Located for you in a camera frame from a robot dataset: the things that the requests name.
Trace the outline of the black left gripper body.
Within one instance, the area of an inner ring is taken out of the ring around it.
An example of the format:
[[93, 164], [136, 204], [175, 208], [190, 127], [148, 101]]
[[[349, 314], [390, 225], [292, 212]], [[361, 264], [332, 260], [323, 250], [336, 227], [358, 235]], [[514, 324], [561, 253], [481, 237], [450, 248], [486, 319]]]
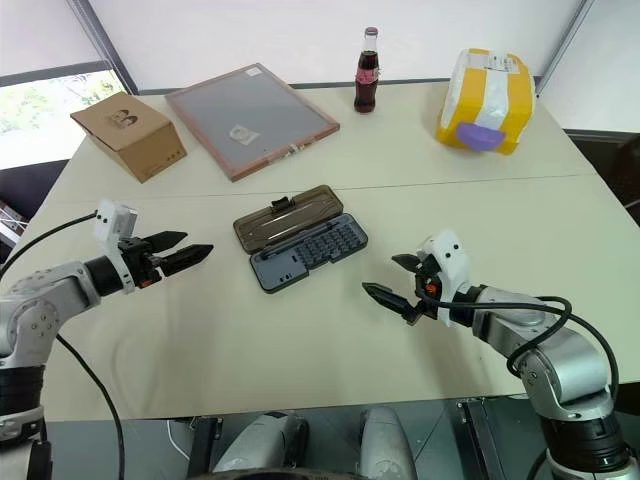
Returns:
[[137, 288], [147, 288], [162, 279], [158, 264], [154, 262], [154, 254], [165, 250], [160, 240], [123, 239], [118, 242], [118, 249]]

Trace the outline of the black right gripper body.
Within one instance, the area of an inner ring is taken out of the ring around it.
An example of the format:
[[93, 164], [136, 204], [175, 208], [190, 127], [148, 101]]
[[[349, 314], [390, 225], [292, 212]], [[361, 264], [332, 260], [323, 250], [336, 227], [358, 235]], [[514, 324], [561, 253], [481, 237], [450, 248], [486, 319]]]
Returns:
[[419, 311], [419, 318], [405, 320], [409, 325], [415, 325], [423, 316], [434, 320], [438, 316], [438, 306], [435, 302], [441, 299], [441, 280], [439, 278], [441, 268], [433, 255], [428, 255], [421, 262], [420, 271], [413, 273], [415, 275], [415, 295], [419, 298], [414, 307]]

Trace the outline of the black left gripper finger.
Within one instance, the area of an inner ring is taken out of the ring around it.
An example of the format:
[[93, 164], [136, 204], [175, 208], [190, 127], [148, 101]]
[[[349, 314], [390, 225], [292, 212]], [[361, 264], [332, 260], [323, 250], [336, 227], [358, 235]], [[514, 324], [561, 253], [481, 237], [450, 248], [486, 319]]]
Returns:
[[159, 253], [174, 248], [186, 237], [186, 232], [163, 231], [148, 236], [147, 243], [150, 245], [152, 253]]
[[204, 261], [213, 251], [212, 244], [194, 244], [163, 257], [160, 269], [165, 277], [172, 276]]

